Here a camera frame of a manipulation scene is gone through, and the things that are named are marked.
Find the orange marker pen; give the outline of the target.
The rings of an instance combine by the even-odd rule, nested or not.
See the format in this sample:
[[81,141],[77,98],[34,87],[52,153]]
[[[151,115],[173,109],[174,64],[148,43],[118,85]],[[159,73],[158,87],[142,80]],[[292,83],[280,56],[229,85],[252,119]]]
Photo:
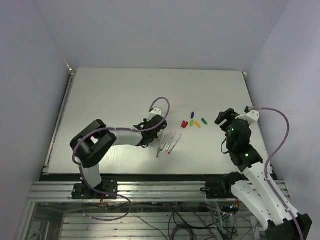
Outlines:
[[163,132],[164,132],[164,130],[161,130],[161,131],[159,132],[158,139],[157,139],[159,142],[161,141]]

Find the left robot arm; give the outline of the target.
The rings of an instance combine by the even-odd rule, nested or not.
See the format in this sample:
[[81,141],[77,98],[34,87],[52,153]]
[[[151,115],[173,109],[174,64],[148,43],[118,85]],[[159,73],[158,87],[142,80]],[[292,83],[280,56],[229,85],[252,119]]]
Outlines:
[[73,151],[72,160],[79,166],[84,192],[91,198],[98,198],[103,190],[99,163],[107,152],[115,146],[133,146],[146,148],[158,133],[167,127],[168,123],[159,114],[151,119],[144,119],[132,128],[108,127],[97,119],[70,141]]

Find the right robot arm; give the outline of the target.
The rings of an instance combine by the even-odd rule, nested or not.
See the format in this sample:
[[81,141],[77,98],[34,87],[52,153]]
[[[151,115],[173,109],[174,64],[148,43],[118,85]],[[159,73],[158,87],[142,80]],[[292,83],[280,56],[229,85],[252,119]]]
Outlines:
[[244,114],[229,108],[215,120],[225,133],[226,154],[238,168],[223,177],[221,194],[235,196],[251,211],[268,240],[305,240],[312,226],[308,214],[301,214],[285,197],[268,173],[270,159],[263,161],[251,145],[250,126],[260,118],[258,107],[246,107]]

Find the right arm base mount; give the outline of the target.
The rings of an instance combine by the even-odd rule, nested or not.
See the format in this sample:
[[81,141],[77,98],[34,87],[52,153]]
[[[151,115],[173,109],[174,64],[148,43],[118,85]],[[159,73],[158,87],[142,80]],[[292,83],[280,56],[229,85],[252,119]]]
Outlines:
[[245,181],[247,178],[239,172],[231,172],[227,175],[214,177],[205,182],[204,187],[199,190],[206,194],[206,199],[235,199],[231,187],[238,181]]

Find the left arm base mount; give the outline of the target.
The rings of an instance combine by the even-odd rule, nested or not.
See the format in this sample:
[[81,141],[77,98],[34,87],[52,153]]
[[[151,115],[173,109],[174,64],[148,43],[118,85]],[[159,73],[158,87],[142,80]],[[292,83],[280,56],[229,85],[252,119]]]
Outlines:
[[115,200],[118,193],[118,184],[113,181],[102,181],[95,190],[90,189],[84,182],[77,183],[73,186],[71,198],[73,200],[98,200],[111,199]]

